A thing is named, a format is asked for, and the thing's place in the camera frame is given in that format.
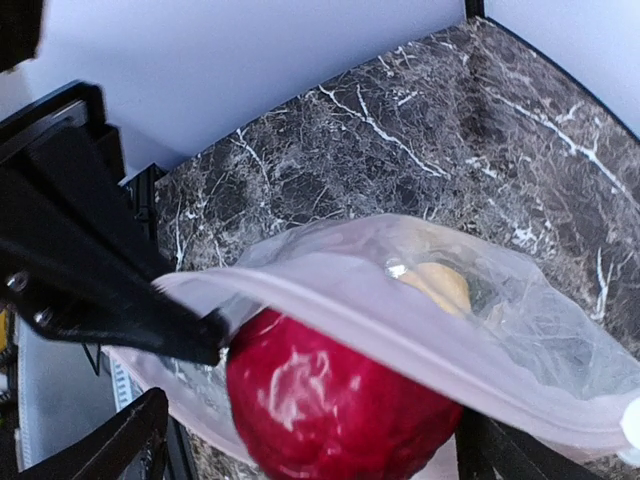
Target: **screw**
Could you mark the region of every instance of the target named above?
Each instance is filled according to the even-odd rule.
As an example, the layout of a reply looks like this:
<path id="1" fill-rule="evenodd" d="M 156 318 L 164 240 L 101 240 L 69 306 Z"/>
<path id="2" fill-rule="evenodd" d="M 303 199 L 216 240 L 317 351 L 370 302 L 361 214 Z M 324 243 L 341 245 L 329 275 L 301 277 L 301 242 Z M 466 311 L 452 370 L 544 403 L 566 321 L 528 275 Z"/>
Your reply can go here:
<path id="1" fill-rule="evenodd" d="M 46 310 L 37 312 L 33 316 L 33 319 L 36 321 L 38 325 L 46 324 L 49 320 L 51 320 L 51 310 L 47 308 Z"/>
<path id="2" fill-rule="evenodd" d="M 27 272 L 18 272 L 7 278 L 5 284 L 14 292 L 21 292 L 29 283 L 29 274 Z"/>

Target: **plastic bag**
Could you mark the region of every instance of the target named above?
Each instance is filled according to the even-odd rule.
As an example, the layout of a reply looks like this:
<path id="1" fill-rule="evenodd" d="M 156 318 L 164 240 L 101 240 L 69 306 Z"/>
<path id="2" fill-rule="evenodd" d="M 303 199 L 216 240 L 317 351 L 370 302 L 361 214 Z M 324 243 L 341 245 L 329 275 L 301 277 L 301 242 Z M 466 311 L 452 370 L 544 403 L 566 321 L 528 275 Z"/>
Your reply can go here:
<path id="1" fill-rule="evenodd" d="M 471 311 L 445 312 L 394 278 L 420 277 L 425 262 L 465 278 Z M 420 281 L 438 293 L 437 278 Z M 574 460 L 640 448 L 640 364 L 530 258 L 466 234 L 399 215 L 320 221 L 254 245 L 234 267 L 155 283 L 201 315 L 221 308 L 232 330 L 270 305 Z M 167 391 L 179 421 L 247 460 L 223 368 L 111 352 Z"/>

